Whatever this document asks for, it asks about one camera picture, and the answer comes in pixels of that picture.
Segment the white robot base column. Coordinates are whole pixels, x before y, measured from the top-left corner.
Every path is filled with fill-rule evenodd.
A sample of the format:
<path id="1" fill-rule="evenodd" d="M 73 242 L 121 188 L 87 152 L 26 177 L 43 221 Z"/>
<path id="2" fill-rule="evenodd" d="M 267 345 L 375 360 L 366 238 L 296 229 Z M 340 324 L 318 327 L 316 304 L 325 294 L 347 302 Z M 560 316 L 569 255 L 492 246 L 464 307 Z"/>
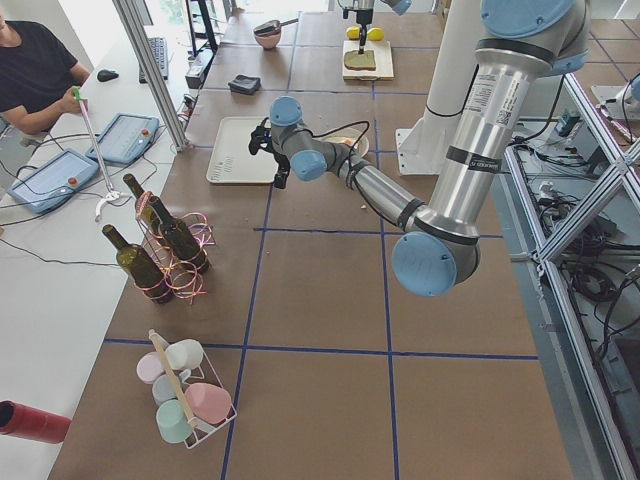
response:
<path id="1" fill-rule="evenodd" d="M 443 21 L 443 38 L 423 116 L 412 128 L 396 131 L 402 175 L 440 173 L 476 70 L 475 45 L 485 33 L 480 2 L 452 1 Z"/>

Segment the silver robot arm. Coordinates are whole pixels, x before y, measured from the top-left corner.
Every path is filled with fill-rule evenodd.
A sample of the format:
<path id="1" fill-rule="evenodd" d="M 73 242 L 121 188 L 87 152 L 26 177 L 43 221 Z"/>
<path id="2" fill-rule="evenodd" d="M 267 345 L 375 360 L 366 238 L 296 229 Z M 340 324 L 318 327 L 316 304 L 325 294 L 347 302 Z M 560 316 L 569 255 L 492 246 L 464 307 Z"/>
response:
<path id="1" fill-rule="evenodd" d="M 411 0 L 383 0 L 397 15 L 403 15 L 411 6 Z M 356 15 L 356 23 L 359 26 L 359 47 L 358 53 L 365 52 L 368 27 L 372 24 L 374 13 L 374 0 L 346 0 L 338 1 L 338 6 L 342 10 L 343 18 L 347 19 L 350 12 Z"/>
<path id="2" fill-rule="evenodd" d="M 272 103 L 249 142 L 251 154 L 272 154 L 302 181 L 335 174 L 400 228 L 404 235 L 394 246 L 392 267 L 415 295 L 442 295 L 474 273 L 480 262 L 476 220 L 530 85 L 579 69 L 586 55 L 587 1 L 483 1 L 479 18 L 486 33 L 475 48 L 478 70 L 429 202 L 401 188 L 354 148 L 319 140 L 293 97 Z"/>

